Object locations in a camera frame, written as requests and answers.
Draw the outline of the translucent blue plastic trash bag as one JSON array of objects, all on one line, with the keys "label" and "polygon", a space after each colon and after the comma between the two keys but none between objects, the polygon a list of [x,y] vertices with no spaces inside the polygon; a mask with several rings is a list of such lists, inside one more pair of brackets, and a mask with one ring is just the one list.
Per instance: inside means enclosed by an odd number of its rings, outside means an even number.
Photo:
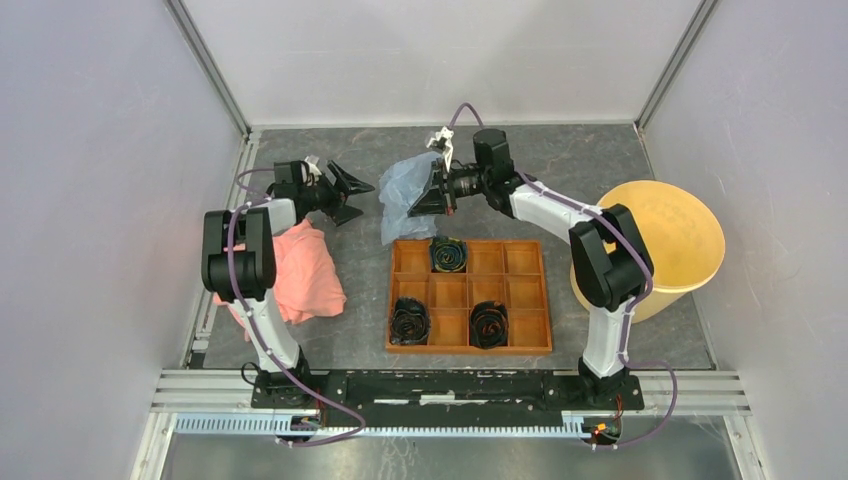
[{"label": "translucent blue plastic trash bag", "polygon": [[398,239],[436,235],[434,216],[410,217],[408,211],[429,185],[432,162],[440,159],[436,152],[422,153],[396,162],[381,176],[378,199],[383,205],[380,239],[384,246]]}]

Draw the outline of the orange wooden divided tray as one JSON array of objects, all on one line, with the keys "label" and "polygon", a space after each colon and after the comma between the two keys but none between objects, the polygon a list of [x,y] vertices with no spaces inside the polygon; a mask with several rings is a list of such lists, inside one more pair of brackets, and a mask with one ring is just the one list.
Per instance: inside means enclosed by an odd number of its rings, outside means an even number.
[{"label": "orange wooden divided tray", "polygon": [[[466,242],[466,270],[432,270],[428,240],[397,240],[392,247],[389,276],[391,317],[402,297],[426,307],[430,330],[418,345],[390,340],[386,321],[385,348],[392,354],[544,356],[553,350],[551,315],[541,244],[536,240]],[[469,324],[473,308],[484,302],[501,304],[507,314],[505,344],[482,349],[472,344]]]}]

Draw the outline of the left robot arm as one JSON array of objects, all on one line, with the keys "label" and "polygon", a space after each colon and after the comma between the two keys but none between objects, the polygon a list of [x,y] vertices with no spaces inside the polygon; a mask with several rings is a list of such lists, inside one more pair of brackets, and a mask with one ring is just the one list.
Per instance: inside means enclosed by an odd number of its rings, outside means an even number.
[{"label": "left robot arm", "polygon": [[259,397],[297,408],[312,399],[314,381],[288,327],[337,316],[347,301],[324,234],[308,216],[321,212],[341,226],[362,214],[349,198],[375,188],[334,161],[320,167],[313,156],[269,171],[274,179],[256,199],[205,214],[201,281],[254,346],[251,384]]}]

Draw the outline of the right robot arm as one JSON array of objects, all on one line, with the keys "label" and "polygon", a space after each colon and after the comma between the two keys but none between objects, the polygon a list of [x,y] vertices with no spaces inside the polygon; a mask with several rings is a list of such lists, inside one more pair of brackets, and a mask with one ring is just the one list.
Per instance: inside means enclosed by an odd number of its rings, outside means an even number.
[{"label": "right robot arm", "polygon": [[621,204],[602,208],[574,200],[518,171],[500,129],[478,130],[473,163],[457,165],[453,135],[444,127],[428,138],[426,145],[437,158],[409,215],[450,215],[458,199],[481,194],[492,209],[563,240],[571,251],[578,289],[590,304],[587,344],[578,362],[578,396],[591,408],[606,406],[627,376],[635,308],[653,287],[652,259],[632,212]]}]

